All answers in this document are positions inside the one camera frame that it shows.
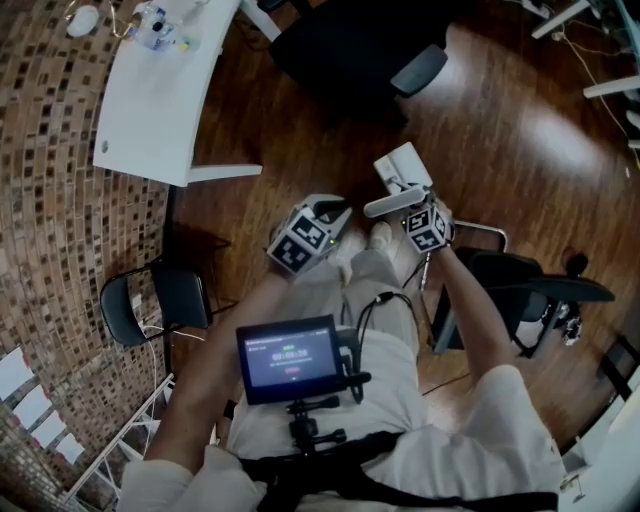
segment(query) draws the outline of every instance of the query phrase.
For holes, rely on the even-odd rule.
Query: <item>black strap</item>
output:
[[[299,454],[240,459],[244,471],[254,481],[267,483],[267,494],[258,511],[295,510],[303,496],[335,491],[348,500],[376,501],[399,507],[455,508],[476,512],[518,510],[539,512],[558,509],[558,495],[531,492],[465,501],[458,496],[424,498],[399,491],[368,477],[361,465],[393,451],[402,434],[377,432],[310,457]]]

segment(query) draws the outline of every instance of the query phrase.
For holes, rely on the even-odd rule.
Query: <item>black office chair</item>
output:
[[[272,12],[287,0],[260,0]],[[351,109],[384,107],[428,85],[447,62],[452,7],[458,1],[327,0],[271,44],[276,64],[304,88]]]
[[[146,336],[135,318],[127,278],[144,271],[151,272],[165,328]],[[206,329],[213,315],[233,307],[235,303],[211,311],[204,281],[197,271],[180,268],[158,258],[142,268],[124,272],[109,279],[100,292],[100,308],[105,324],[114,340],[134,347],[183,327]]]
[[[614,295],[604,286],[580,277],[544,275],[537,261],[515,254],[461,247],[456,254],[487,291],[500,312],[511,339],[521,355],[531,358],[549,339],[551,331],[569,302],[611,302]],[[534,346],[525,346],[516,331],[520,322],[537,322],[543,315],[544,329]],[[449,296],[443,288],[433,320],[433,351],[463,349],[456,329]]]

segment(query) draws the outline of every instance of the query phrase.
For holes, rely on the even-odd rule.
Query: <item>beige pants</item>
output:
[[[386,254],[366,250],[351,260],[353,275],[344,285],[340,270],[323,261],[296,279],[282,300],[276,321],[333,315],[336,325],[356,327],[360,313],[378,294],[402,293]],[[367,329],[391,334],[418,354],[418,333],[411,311],[400,299],[373,309]]]

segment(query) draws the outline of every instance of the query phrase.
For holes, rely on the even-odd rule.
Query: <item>person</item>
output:
[[[327,261],[292,284],[268,273],[190,356],[144,461],[126,467],[118,510],[255,510],[267,487],[252,480],[239,459],[286,456],[296,449],[286,404],[248,406],[244,397],[235,408],[226,450],[209,444],[213,426],[241,378],[236,328],[327,314],[334,316],[336,325],[355,326],[359,312],[376,295],[401,293],[386,254],[390,241],[391,228],[378,223],[367,250],[351,261],[346,285],[340,270]],[[339,408],[312,411],[310,416],[321,435],[338,428],[345,429],[348,440],[379,431],[401,434],[392,451],[363,467],[376,482],[405,493],[464,500],[531,492],[557,495],[564,467],[514,367],[500,314],[450,248],[434,252],[432,262],[443,276],[475,385],[465,425],[450,434],[429,424],[418,388],[418,332],[401,300],[372,312],[361,355],[362,369],[372,379],[364,385],[362,403],[356,405],[346,391],[340,393]],[[336,493],[305,495],[296,508],[397,509]]]

